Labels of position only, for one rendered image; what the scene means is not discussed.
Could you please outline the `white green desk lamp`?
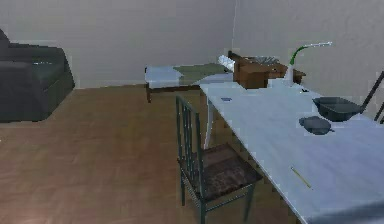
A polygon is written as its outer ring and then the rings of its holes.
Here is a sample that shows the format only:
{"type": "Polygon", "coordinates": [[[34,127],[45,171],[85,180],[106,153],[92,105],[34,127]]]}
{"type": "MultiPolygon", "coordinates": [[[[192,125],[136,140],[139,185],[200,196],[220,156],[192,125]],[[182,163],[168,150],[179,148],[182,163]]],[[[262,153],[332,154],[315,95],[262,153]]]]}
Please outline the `white green desk lamp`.
{"type": "Polygon", "coordinates": [[[307,49],[307,48],[313,48],[313,47],[324,47],[324,46],[331,46],[332,43],[331,42],[321,42],[321,43],[312,43],[312,44],[306,44],[306,45],[302,45],[300,47],[298,47],[293,53],[292,53],[292,56],[289,60],[289,64],[287,66],[287,70],[285,72],[285,75],[284,75],[284,83],[287,85],[287,86],[292,86],[293,83],[294,83],[294,67],[295,67],[295,60],[296,60],[296,56],[297,54],[304,50],[304,49],[307,49]]]}

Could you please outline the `grey striped dish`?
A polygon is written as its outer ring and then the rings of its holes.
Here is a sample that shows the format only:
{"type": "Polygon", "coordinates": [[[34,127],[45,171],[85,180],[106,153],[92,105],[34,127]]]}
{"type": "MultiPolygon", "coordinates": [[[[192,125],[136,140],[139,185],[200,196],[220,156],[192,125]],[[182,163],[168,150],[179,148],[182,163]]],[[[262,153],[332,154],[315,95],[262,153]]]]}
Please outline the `grey striped dish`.
{"type": "Polygon", "coordinates": [[[279,62],[279,59],[273,56],[255,56],[251,58],[253,63],[261,65],[273,65],[279,62]]]}

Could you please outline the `dark grey sofa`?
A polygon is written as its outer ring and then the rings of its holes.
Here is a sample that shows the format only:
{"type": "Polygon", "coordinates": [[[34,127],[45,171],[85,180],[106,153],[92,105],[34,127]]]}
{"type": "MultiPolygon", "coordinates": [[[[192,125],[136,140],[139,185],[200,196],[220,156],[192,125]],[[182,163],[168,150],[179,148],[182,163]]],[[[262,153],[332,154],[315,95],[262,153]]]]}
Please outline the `dark grey sofa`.
{"type": "Polygon", "coordinates": [[[14,43],[0,28],[0,123],[45,120],[74,87],[62,48],[14,43]]]}

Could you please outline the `white pillow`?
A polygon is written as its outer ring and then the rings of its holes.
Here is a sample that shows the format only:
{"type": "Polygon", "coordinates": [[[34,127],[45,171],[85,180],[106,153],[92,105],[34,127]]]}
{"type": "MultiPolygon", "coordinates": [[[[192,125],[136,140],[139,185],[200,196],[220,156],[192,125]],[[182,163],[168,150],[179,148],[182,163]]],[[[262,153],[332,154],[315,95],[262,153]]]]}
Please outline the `white pillow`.
{"type": "Polygon", "coordinates": [[[218,62],[230,71],[234,71],[235,61],[225,55],[218,57],[218,62]]]}

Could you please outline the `dark grey bowl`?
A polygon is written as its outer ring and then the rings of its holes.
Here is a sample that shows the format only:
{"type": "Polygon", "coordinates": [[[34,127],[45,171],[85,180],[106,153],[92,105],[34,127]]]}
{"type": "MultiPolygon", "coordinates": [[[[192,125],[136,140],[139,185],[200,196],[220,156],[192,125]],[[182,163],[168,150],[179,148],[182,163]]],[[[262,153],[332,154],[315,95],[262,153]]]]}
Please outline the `dark grey bowl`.
{"type": "Polygon", "coordinates": [[[359,105],[341,97],[318,97],[313,103],[318,113],[332,122],[347,121],[362,111],[359,105]]]}

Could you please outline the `wooden bed with green blanket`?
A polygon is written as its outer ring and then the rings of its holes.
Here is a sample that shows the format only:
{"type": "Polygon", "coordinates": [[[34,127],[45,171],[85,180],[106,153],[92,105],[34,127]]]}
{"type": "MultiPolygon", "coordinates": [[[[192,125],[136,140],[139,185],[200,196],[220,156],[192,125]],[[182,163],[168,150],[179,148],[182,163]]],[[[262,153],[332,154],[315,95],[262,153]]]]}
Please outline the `wooden bed with green blanket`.
{"type": "MultiPolygon", "coordinates": [[[[225,56],[236,60],[231,51],[225,56]]],[[[217,60],[195,65],[146,66],[144,74],[147,102],[150,103],[152,93],[188,91],[198,89],[200,84],[229,82],[233,80],[234,71],[217,60]]]]}

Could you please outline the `dark grey round pan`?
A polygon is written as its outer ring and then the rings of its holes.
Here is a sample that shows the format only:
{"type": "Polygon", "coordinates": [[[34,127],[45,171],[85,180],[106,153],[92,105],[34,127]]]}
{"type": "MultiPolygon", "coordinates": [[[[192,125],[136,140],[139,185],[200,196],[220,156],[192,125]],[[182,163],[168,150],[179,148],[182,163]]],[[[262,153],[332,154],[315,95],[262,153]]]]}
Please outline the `dark grey round pan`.
{"type": "Polygon", "coordinates": [[[300,118],[299,124],[314,135],[325,135],[331,131],[331,124],[318,116],[300,118]]]}

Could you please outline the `white table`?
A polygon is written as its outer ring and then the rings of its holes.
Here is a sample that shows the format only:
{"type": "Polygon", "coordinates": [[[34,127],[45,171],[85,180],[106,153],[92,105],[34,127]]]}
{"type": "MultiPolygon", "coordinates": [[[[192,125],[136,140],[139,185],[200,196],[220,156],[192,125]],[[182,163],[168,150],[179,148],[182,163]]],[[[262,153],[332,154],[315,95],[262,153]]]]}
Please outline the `white table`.
{"type": "Polygon", "coordinates": [[[357,114],[314,135],[299,119],[316,115],[318,95],[300,85],[201,89],[302,224],[384,224],[384,124],[357,114]]]}

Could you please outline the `brown wooden nightstand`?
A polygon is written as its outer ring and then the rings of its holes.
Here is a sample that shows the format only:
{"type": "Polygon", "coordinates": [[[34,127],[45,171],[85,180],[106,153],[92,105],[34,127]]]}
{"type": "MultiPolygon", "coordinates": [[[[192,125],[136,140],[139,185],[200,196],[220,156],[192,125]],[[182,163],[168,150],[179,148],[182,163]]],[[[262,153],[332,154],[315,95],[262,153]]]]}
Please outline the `brown wooden nightstand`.
{"type": "Polygon", "coordinates": [[[238,58],[234,64],[233,80],[245,89],[266,88],[270,79],[283,78],[286,71],[287,66],[280,63],[263,65],[238,58]]]}

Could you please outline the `yellow pencil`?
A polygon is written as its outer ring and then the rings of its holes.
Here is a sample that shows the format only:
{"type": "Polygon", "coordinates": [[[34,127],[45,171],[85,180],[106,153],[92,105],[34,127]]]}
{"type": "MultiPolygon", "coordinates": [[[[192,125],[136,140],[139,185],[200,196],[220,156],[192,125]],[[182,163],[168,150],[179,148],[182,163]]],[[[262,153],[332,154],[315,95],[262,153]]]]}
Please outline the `yellow pencil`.
{"type": "Polygon", "coordinates": [[[312,189],[312,185],[300,174],[300,172],[293,166],[290,167],[292,172],[295,173],[295,175],[309,188],[312,189]]]}

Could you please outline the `dark green chair brown seat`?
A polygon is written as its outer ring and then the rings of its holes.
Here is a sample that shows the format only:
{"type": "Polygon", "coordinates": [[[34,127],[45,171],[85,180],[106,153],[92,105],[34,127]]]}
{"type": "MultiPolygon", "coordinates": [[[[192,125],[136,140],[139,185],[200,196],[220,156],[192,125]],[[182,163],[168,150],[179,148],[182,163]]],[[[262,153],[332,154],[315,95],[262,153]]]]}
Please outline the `dark green chair brown seat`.
{"type": "Polygon", "coordinates": [[[175,107],[181,204],[185,205],[188,190],[198,209],[199,224],[206,224],[208,212],[245,197],[246,223],[255,185],[262,175],[228,143],[203,149],[199,113],[179,95],[175,107]]]}

